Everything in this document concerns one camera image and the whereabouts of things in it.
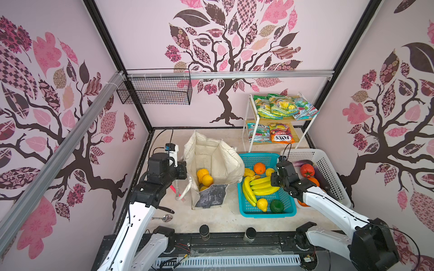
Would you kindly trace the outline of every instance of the spoon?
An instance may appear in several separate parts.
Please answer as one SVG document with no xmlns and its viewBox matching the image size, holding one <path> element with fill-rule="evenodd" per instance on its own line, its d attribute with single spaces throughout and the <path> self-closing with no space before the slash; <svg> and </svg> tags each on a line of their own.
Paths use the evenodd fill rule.
<svg viewBox="0 0 434 271">
<path fill-rule="evenodd" d="M 163 217 L 153 217 L 152 219 L 161 219 L 163 222 L 169 222 L 173 219 L 172 215 L 164 215 Z"/>
</svg>

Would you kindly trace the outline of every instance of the butterfly decal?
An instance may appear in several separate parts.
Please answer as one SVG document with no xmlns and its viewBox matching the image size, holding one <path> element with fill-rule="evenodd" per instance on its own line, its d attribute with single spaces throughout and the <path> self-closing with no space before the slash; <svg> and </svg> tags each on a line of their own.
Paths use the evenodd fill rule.
<svg viewBox="0 0 434 271">
<path fill-rule="evenodd" d="M 131 121 L 130 118 L 125 113 L 124 113 L 124 119 L 125 119 L 125 124 L 127 125 L 127 131 L 125 131 L 124 136 L 122 137 L 122 142 L 134 139 L 133 130 L 134 127 L 136 126 L 136 124 L 134 124 L 134 122 Z"/>
</svg>

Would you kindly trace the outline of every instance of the pink wall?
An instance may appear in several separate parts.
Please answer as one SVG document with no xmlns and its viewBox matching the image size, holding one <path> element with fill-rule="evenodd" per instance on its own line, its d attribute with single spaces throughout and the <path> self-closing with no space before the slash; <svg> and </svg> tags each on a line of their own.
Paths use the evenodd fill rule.
<svg viewBox="0 0 434 271">
<path fill-rule="evenodd" d="M 267 70 L 269 66 L 264 64 L 268 57 L 271 57 L 271 65 L 292 61 L 287 65 L 298 70 L 332 69 L 368 3 L 367 0 L 309 2 L 228 0 L 224 1 L 226 3 L 224 6 L 223 1 L 207 0 L 142 2 L 105 0 L 97 2 L 128 69 L 171 68 L 174 65 L 178 68 L 188 65 L 190 69 L 193 69 L 198 65 L 198 72 L 210 71 L 206 66 L 210 66 L 211 70 L 216 72 L 236 71 L 235 63 L 238 60 L 240 60 L 240 71 L 247 71 L 256 65 L 262 65 L 261 70 Z M 193 12 L 202 14 L 205 19 L 195 21 L 191 20 L 188 15 L 176 16 L 183 10 L 193 10 Z M 128 16 L 119 16 L 119 14 L 128 14 Z M 240 35 L 236 33 L 217 34 L 218 31 L 224 32 L 225 25 L 233 26 L 230 23 L 233 18 L 241 26 Z M 271 49 L 271 43 L 275 40 L 274 33 L 282 26 L 284 27 L 282 35 L 276 38 L 277 42 L 272 44 L 282 46 Z M 210 36 L 208 32 L 211 29 L 214 30 L 214 36 Z M 185 48 L 180 46 L 182 42 L 177 44 L 173 40 L 173 35 L 178 43 L 178 38 L 181 40 L 188 38 L 188 41 L 184 43 Z M 285 37 L 290 37 L 287 35 L 295 36 L 290 44 L 284 42 L 287 40 Z M 243 45 L 242 42 L 246 37 L 247 40 L 251 40 L 251 43 L 246 42 Z M 197 39 L 213 39 L 214 42 L 207 45 L 202 40 L 200 44 Z M 171 52 L 168 46 L 173 46 L 170 48 L 179 53 Z M 217 52 L 217 58 L 214 57 L 211 48 Z M 286 48 L 287 54 L 272 53 L 280 48 Z M 241 49 L 246 55 L 235 56 Z M 228 60 L 229 65 L 225 69 L 222 68 L 221 64 Z M 198 82 L 195 82 L 190 105 L 147 104 L 144 108 L 152 125 L 156 127 L 242 126 L 243 120 L 236 118 L 244 117 L 248 93 L 261 95 L 281 93 L 288 89 L 289 94 L 297 94 L 301 91 L 313 102 L 324 85 L 325 78 L 281 78 L 281 81 L 277 84 L 261 86 L 258 81 L 248 79 L 246 83 L 242 82 L 244 90 L 237 89 L 234 92 L 232 86 L 236 80 L 227 80 L 225 87 L 221 90 L 208 94 L 204 91 L 199 92 L 200 88 L 196 86 Z M 204 85 L 210 84 L 210 86 L 217 87 L 218 82 L 219 80 L 216 79 L 212 82 L 204 82 Z"/>
<path fill-rule="evenodd" d="M 418 270 L 432 270 L 434 2 L 400 3 L 384 2 L 309 133 L 356 211 L 412 236 L 424 255 Z M 410 270 L 416 247 L 395 241 L 394 270 Z"/>
<path fill-rule="evenodd" d="M 0 16 L 2 218 L 116 69 L 80 1 L 13 1 Z M 136 109 L 115 94 L 0 268 L 89 270 L 113 232 L 147 135 Z"/>
</svg>

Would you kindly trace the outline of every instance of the teal plastic basket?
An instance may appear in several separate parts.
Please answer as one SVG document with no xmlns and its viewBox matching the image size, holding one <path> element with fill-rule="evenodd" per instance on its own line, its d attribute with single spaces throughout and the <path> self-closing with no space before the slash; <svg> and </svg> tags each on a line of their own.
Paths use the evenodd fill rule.
<svg viewBox="0 0 434 271">
<path fill-rule="evenodd" d="M 240 154 L 241 159 L 243 159 L 244 166 L 253 170 L 253 166 L 256 163 L 263 163 L 266 168 L 274 168 L 277 170 L 276 164 L 279 158 L 279 155 L 276 153 L 242 153 Z M 256 196 L 256 199 L 266 199 L 268 201 L 267 212 L 263 212 L 258 207 L 253 207 L 247 199 L 244 197 L 242 185 L 243 183 L 238 184 L 238 203 L 240 205 L 240 213 L 245 217 L 253 217 L 253 218 L 280 218 L 287 216 L 294 216 L 297 213 L 297 208 L 294 203 L 294 199 L 285 192 L 282 188 L 280 188 L 277 192 L 267 195 L 267 196 Z M 278 199 L 283 202 L 284 211 L 281 214 L 274 214 L 270 211 L 270 203 L 273 199 Z"/>
</svg>

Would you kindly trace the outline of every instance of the snack bag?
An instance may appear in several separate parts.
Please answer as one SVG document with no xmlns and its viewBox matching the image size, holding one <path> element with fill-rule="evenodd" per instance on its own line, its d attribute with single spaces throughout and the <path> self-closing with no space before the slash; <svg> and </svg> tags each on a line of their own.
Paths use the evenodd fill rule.
<svg viewBox="0 0 434 271">
<path fill-rule="evenodd" d="M 319 113 L 318 109 L 316 109 L 311 103 L 309 103 L 303 98 L 294 98 L 294 102 L 300 112 L 299 114 L 294 115 L 294 118 L 296 120 L 313 118 L 316 114 Z"/>
<path fill-rule="evenodd" d="M 273 143 L 295 143 L 291 129 L 286 124 L 270 123 L 270 135 Z"/>
<path fill-rule="evenodd" d="M 252 142 L 254 129 L 255 129 L 255 123 L 247 123 L 247 130 L 249 132 L 249 142 Z M 271 142 L 270 128 L 267 125 L 258 124 L 254 142 Z"/>
<path fill-rule="evenodd" d="M 288 117 L 298 113 L 298 109 L 291 97 L 268 94 L 268 100 L 270 101 L 272 114 Z"/>
<path fill-rule="evenodd" d="M 281 116 L 276 116 L 271 113 L 270 101 L 265 96 L 253 96 L 255 101 L 256 109 L 258 110 L 259 116 L 263 118 L 270 118 L 274 120 L 281 120 Z"/>
</svg>

